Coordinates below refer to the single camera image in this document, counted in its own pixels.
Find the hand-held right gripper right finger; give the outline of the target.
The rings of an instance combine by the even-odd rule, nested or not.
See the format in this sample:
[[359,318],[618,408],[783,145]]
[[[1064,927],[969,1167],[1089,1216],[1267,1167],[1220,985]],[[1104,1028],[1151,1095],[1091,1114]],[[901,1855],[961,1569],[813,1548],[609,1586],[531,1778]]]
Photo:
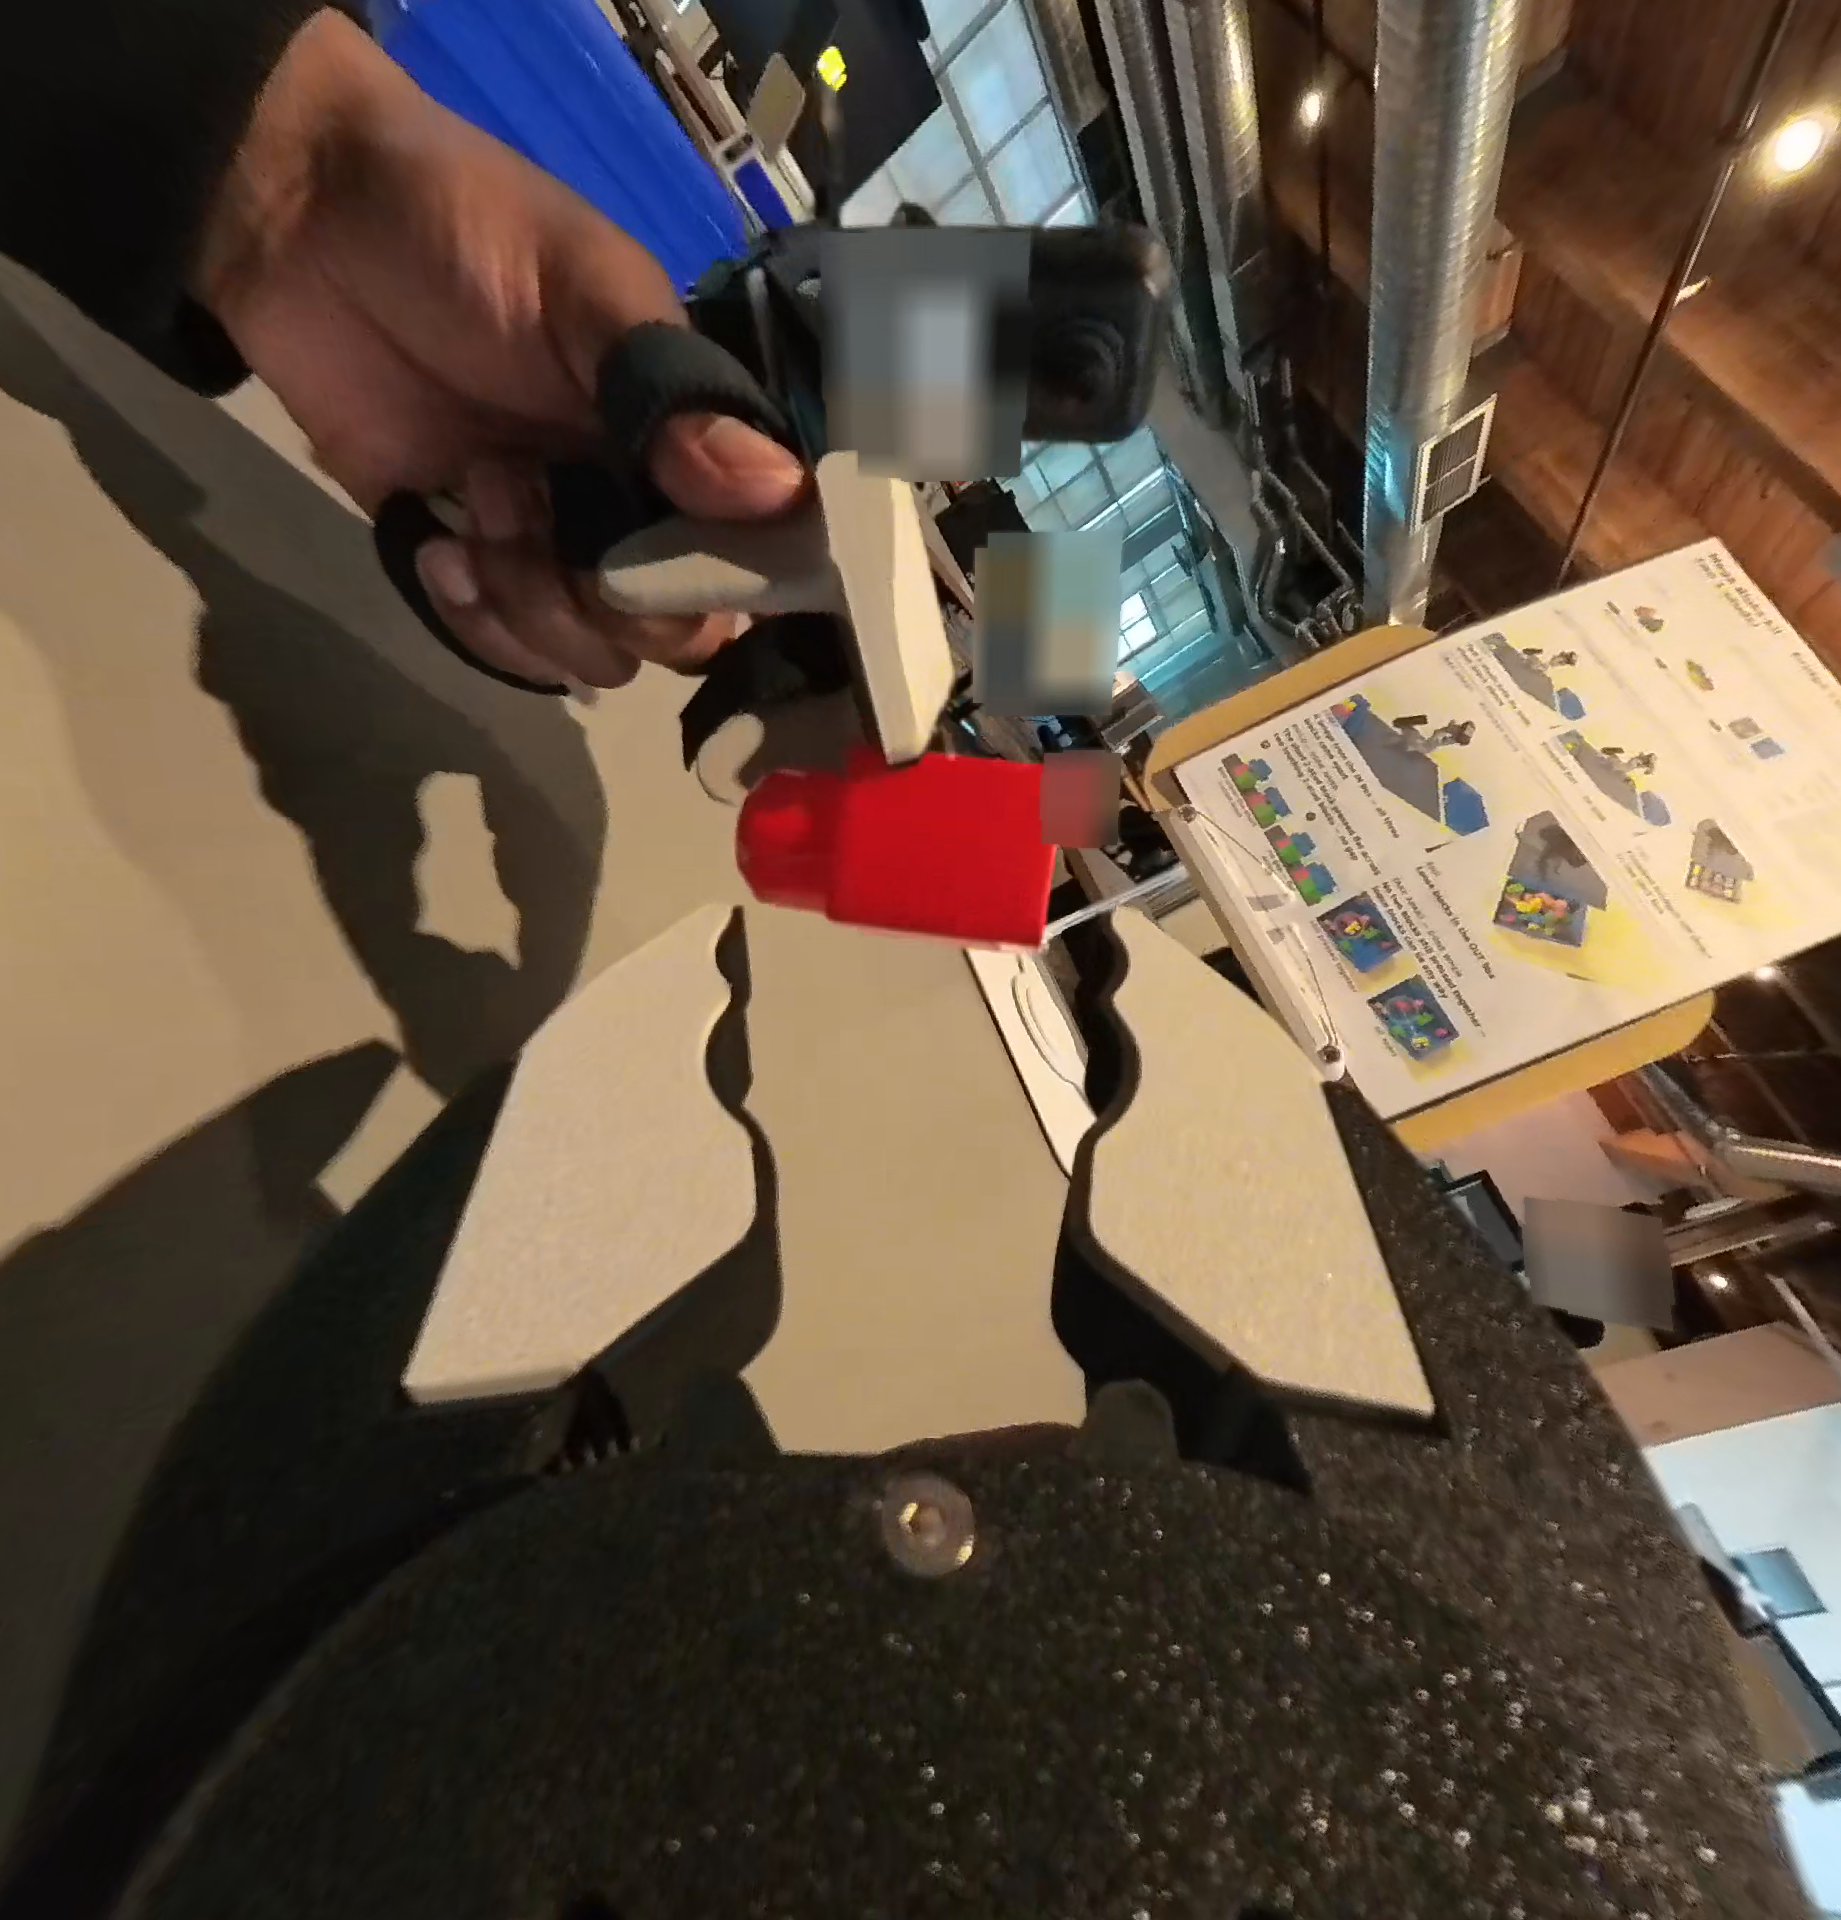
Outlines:
[[1065,941],[1091,1110],[1061,1232],[1072,1255],[1155,1332],[1284,1405],[1429,1421],[1336,1083],[1139,909]]

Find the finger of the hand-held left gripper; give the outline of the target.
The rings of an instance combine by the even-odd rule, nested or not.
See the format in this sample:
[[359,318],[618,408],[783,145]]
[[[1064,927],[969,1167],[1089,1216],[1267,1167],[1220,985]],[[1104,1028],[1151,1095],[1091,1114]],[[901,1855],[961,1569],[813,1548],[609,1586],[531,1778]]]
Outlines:
[[925,516],[907,479],[855,453],[823,455],[813,483],[866,726],[889,767],[908,767],[933,750],[956,691]]

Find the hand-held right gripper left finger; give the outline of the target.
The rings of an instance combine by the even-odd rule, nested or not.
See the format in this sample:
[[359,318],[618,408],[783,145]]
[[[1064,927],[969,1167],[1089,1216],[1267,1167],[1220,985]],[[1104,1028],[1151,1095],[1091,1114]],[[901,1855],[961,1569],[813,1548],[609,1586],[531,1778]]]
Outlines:
[[596,1365],[622,1405],[739,1372],[776,1330],[776,1165],[748,1108],[742,909],[614,961],[518,1053],[402,1386],[451,1405]]

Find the red single-stud mega block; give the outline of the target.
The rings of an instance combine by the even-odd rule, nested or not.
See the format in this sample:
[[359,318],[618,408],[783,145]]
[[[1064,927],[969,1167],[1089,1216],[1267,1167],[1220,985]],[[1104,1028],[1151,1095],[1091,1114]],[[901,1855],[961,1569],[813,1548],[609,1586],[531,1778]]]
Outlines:
[[1033,762],[855,750],[837,772],[776,771],[737,810],[736,865],[774,907],[977,948],[1038,948],[1054,845]]

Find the person's left forearm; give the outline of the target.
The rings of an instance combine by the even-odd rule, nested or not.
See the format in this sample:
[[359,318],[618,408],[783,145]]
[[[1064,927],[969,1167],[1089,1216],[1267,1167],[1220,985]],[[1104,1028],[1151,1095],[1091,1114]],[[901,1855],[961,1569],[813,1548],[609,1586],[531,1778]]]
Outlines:
[[359,4],[0,1],[0,253],[204,398],[248,374],[188,290],[262,85]]

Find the person's left hand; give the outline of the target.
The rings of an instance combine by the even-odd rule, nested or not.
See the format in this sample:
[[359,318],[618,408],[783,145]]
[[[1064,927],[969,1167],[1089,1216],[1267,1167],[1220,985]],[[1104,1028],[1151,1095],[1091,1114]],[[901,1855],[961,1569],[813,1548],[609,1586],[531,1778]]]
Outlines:
[[609,455],[596,372],[633,327],[685,321],[669,276],[345,12],[313,12],[262,83],[192,292],[367,512],[457,502],[410,565],[478,664],[584,695],[697,674],[736,636],[626,614],[555,549],[550,466]]

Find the brown sign backing board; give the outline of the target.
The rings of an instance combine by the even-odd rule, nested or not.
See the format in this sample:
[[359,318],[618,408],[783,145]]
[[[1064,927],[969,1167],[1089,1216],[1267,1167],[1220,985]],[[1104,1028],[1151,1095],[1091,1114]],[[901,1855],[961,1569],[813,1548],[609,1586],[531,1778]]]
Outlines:
[[[1263,997],[1269,1017],[1312,1058],[1319,1073],[1336,1082],[1346,1080],[1345,1042],[1324,1012],[1316,976],[1292,971],[1292,936],[1286,931],[1288,913],[1298,909],[1292,883],[1272,862],[1263,866],[1263,877],[1240,878],[1215,849],[1215,824],[1186,801],[1176,771],[1195,755],[1220,750],[1225,740],[1263,734],[1284,710],[1359,683],[1430,643],[1432,636],[1422,627],[1384,624],[1345,638],[1176,721],[1155,740],[1139,779],[1145,810],[1163,825],[1181,872],[1194,880],[1247,984]],[[1419,1156],[1441,1151],[1682,1053],[1709,1027],[1716,1008],[1713,993],[1692,995],[1483,1086],[1435,1098],[1406,1116],[1389,1119],[1389,1127]]]

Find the blue plastic bin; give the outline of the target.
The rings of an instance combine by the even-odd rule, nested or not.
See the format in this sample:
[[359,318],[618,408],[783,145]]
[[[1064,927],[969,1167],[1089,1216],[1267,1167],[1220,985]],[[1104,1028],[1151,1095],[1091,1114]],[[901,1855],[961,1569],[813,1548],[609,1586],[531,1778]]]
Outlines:
[[367,4],[424,94],[637,239],[681,290],[747,252],[739,204],[593,1]]

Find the round ceiling lamp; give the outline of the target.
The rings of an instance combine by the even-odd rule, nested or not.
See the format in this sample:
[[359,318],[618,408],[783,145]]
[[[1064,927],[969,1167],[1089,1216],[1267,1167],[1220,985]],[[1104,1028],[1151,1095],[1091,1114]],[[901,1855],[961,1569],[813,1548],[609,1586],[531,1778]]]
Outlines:
[[1841,108],[1814,103],[1781,116],[1755,148],[1752,177],[1764,191],[1783,191],[1818,172],[1841,135]]

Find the silver metal ventilation duct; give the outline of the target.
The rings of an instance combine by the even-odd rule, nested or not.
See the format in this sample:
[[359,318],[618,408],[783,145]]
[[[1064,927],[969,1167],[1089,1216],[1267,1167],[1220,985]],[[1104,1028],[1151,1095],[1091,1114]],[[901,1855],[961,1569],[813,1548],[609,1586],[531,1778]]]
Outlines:
[[1363,616],[1419,627],[1436,523],[1414,479],[1458,419],[1509,142],[1521,4],[1382,1],[1372,135]]

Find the white wall vent box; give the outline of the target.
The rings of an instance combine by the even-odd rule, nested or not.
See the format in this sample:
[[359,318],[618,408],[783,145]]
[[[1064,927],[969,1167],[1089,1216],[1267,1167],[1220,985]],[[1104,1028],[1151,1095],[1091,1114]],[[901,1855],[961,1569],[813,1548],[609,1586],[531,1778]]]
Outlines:
[[1481,489],[1496,406],[1499,395],[1486,394],[1447,429],[1414,447],[1406,520],[1411,533],[1435,527]]

